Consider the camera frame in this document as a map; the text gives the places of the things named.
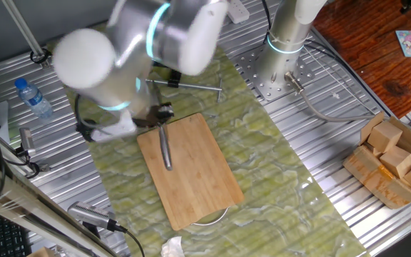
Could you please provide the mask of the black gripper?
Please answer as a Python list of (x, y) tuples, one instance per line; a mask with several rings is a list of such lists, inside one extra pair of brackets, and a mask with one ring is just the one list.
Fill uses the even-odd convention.
[(157, 106), (157, 114), (149, 114), (141, 119), (133, 118), (133, 122), (137, 127), (150, 128), (157, 126), (157, 124), (166, 124), (174, 117), (173, 107), (170, 102), (160, 104)]

